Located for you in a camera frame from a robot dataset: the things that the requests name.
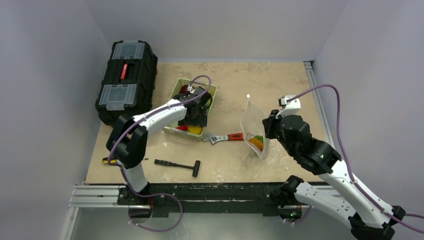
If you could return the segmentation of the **pale green perforated basket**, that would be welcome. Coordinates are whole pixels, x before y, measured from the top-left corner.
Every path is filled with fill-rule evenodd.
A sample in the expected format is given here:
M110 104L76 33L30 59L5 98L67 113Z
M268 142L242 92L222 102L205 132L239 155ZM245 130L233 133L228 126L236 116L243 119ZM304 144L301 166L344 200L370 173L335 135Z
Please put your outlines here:
M195 80L191 83L189 79L177 80L169 99L171 100L178 94L187 92L189 85L192 87L192 91L195 92L197 88L201 87L205 90L208 87L208 82L201 82ZM196 110L188 110L189 117L187 119L178 120L165 126L162 130L167 134L174 134L179 137L189 138L196 141L201 141L205 132L205 128L208 124L209 113L212 110L213 100L216 95L217 87L211 85L208 93L204 94L200 100L196 101L200 106Z

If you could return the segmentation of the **clear zip top bag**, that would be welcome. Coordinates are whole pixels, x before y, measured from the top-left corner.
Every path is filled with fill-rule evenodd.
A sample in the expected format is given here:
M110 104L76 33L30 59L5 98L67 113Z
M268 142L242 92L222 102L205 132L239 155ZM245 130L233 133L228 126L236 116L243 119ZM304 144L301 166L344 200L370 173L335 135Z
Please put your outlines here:
M266 114L262 108L252 102L250 94L247 94L246 98L246 107L240 120L243 139L256 155L264 161L269 155L270 147L269 140L265 138L265 128L262 123L262 120L266 118ZM263 151L259 151L252 143L248 142L255 135L263 136Z

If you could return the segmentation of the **green watermelon toy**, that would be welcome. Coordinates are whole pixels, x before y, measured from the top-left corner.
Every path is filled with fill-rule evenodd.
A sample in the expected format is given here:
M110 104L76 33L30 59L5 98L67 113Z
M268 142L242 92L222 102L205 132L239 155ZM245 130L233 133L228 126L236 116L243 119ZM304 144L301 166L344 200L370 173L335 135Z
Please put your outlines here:
M264 137L262 135L255 135L254 138L255 139L258 139L260 141L263 141L264 140Z

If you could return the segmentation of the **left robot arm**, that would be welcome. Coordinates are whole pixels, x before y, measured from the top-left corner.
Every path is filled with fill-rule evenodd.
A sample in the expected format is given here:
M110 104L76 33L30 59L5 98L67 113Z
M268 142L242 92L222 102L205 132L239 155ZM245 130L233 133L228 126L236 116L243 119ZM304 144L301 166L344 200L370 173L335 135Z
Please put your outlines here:
M147 113L121 115L106 142L110 157L116 159L129 186L129 197L138 205L149 199L149 182L145 177L142 160L149 137L175 122L201 118L210 107L212 95L197 87L188 93L179 93L168 102Z

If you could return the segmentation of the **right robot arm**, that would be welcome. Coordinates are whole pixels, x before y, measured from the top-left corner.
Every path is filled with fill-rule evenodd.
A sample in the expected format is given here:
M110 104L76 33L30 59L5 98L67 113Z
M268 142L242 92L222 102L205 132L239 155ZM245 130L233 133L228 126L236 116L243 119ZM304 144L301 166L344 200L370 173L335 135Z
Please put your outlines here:
M295 201L310 205L350 227L357 240L390 240L393 225L406 215L400 206L390 205L369 190L353 174L347 162L327 142L316 139L299 115L281 116L272 110L262 120L264 135L276 139L303 169L318 176L340 197L321 192L303 179L291 175L280 187L281 205Z

